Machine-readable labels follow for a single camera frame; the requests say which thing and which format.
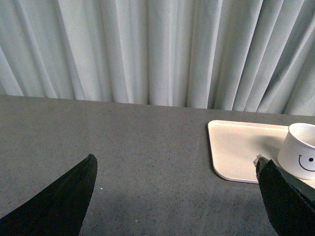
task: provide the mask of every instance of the white curtain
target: white curtain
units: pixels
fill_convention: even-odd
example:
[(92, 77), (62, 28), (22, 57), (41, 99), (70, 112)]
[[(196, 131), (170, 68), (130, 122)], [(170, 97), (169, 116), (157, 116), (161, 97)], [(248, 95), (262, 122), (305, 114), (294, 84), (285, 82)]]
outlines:
[(315, 0), (0, 0), (0, 94), (315, 115)]

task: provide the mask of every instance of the white tray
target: white tray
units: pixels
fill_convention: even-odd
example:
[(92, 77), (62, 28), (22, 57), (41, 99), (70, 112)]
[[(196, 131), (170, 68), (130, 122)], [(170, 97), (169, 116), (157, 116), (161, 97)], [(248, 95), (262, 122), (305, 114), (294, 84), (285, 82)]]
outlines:
[[(278, 166), (277, 155), (288, 127), (235, 121), (208, 123), (213, 167), (227, 180), (258, 183), (253, 161), (261, 154)], [(315, 188), (315, 180), (303, 180)]]

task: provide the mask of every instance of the gray table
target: gray table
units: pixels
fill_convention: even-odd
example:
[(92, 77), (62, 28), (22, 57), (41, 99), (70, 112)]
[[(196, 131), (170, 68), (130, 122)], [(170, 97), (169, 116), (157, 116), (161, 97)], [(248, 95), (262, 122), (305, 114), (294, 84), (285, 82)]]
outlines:
[(276, 235), (258, 185), (215, 174), (206, 128), (214, 119), (315, 124), (303, 116), (0, 96), (0, 217), (92, 153), (98, 174), (80, 235)]

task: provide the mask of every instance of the white mug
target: white mug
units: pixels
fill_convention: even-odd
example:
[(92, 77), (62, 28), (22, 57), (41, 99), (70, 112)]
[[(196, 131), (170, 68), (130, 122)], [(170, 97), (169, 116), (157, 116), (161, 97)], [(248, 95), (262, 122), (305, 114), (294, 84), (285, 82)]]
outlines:
[(315, 179), (315, 125), (290, 125), (278, 154), (278, 162), (298, 178)]

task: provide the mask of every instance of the smiley face drawing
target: smiley face drawing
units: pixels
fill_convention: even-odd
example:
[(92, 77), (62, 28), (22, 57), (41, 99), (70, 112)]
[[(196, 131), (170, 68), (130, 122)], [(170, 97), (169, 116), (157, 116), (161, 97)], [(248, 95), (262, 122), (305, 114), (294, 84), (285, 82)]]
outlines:
[(315, 159), (314, 158), (303, 157), (302, 155), (299, 155), (299, 164), (304, 170), (315, 172)]

